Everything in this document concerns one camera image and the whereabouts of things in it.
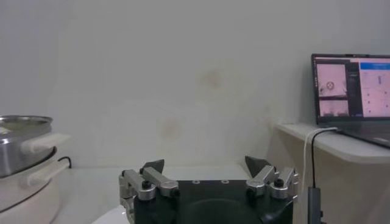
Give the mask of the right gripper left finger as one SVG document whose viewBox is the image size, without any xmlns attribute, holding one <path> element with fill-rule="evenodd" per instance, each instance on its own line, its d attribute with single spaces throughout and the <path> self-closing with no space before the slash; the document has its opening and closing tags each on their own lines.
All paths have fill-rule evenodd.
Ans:
<svg viewBox="0 0 390 224">
<path fill-rule="evenodd" d="M 137 172 L 133 169 L 123 170 L 119 175 L 119 195 L 122 199 L 133 197 L 141 201 L 151 201 L 157 194 L 176 198 L 180 195 L 179 182 L 162 174 L 163 159 L 144 164 Z"/>
</svg>

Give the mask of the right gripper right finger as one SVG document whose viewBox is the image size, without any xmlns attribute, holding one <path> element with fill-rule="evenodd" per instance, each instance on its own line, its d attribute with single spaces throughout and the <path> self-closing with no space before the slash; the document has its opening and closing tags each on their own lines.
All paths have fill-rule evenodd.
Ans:
<svg viewBox="0 0 390 224">
<path fill-rule="evenodd" d="M 268 191 L 276 200 L 297 200 L 299 174 L 295 168 L 286 167 L 278 171 L 265 159 L 245 156 L 244 160 L 251 175 L 246 186 L 255 197 L 263 196 Z"/>
</svg>

